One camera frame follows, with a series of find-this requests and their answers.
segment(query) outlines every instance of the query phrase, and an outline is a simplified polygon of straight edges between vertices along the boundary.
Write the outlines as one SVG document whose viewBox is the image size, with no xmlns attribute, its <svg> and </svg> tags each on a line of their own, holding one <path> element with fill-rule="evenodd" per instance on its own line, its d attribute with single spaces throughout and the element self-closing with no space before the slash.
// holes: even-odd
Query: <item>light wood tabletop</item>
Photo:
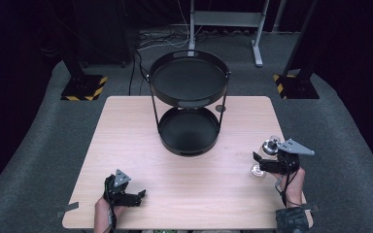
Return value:
<svg viewBox="0 0 373 233">
<path fill-rule="evenodd" d="M 171 108 L 156 98 L 155 104 L 159 117 Z M 218 104 L 207 106 L 217 117 Z M 63 226 L 93 228 L 104 181 L 120 169 L 131 178 L 127 193 L 147 193 L 140 207 L 120 216 L 118 229 L 276 228 L 275 211 L 285 207 L 276 179 L 251 172 L 253 151 L 271 135 L 284 139 L 271 101 L 227 96 L 225 107 L 214 147 L 184 157 L 160 142 L 150 96 L 109 97 L 70 200 L 79 208 L 65 213 Z"/>
</svg>

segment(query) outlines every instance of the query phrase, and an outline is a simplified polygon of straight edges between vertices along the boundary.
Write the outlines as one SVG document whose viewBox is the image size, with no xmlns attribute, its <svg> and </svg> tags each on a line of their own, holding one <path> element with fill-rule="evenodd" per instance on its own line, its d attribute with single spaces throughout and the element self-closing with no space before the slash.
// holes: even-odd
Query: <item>lower tray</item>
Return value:
<svg viewBox="0 0 373 233">
<path fill-rule="evenodd" d="M 158 126 L 164 147 L 182 156 L 207 152 L 220 132 L 218 119 L 205 108 L 172 108 L 162 116 Z"/>
</svg>

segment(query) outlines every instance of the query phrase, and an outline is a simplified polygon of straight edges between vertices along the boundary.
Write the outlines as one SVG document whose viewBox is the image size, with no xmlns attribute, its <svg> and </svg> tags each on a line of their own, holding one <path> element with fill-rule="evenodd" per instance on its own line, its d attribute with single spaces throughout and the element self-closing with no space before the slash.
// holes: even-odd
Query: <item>black round tray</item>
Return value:
<svg viewBox="0 0 373 233">
<path fill-rule="evenodd" d="M 201 108 L 226 93 L 229 73 L 226 65 L 208 52 L 174 51 L 153 64 L 151 90 L 158 99 L 171 106 Z"/>
<path fill-rule="evenodd" d="M 164 147 L 182 156 L 207 152 L 216 143 L 220 132 L 217 118 L 205 108 L 172 108 L 162 116 L 158 127 Z"/>
</svg>

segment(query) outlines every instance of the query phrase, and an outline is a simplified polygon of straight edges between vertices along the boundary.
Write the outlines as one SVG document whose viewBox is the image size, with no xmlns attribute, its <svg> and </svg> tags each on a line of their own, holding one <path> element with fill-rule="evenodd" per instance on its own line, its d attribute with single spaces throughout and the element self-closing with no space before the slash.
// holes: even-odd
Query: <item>wooden table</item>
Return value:
<svg viewBox="0 0 373 233">
<path fill-rule="evenodd" d="M 162 116 L 170 106 L 155 98 Z M 213 111 L 219 102 L 207 109 Z M 284 139 L 267 97 L 228 96 L 215 146 L 195 157 L 173 154 L 160 142 L 150 96 L 106 101 L 70 203 L 79 208 L 66 228 L 93 228 L 94 204 L 117 169 L 131 177 L 127 193 L 146 189 L 141 207 L 120 217 L 119 229 L 270 229 L 284 207 L 275 178 L 255 177 L 253 151 L 271 135 Z"/>
</svg>

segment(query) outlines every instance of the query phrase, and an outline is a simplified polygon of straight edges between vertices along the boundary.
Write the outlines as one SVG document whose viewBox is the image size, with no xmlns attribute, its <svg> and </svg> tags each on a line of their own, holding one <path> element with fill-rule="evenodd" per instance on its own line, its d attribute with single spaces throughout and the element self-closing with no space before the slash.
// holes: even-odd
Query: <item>desk leg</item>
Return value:
<svg viewBox="0 0 373 233">
<path fill-rule="evenodd" d="M 195 50 L 195 1 L 190 0 L 190 22 L 189 22 L 189 50 Z M 188 56 L 193 56 L 193 51 L 187 53 Z"/>
<path fill-rule="evenodd" d="M 256 37 L 255 37 L 255 40 L 252 40 L 256 67 L 262 67 L 262 58 L 261 58 L 261 53 L 259 51 L 259 40 L 261 38 L 262 28 L 265 22 L 266 11 L 268 9 L 268 5 L 269 5 L 269 0 L 265 0 L 263 8 L 262 8 L 262 13 L 259 17 L 259 25 L 258 25 L 258 30 L 256 31 Z"/>
</svg>

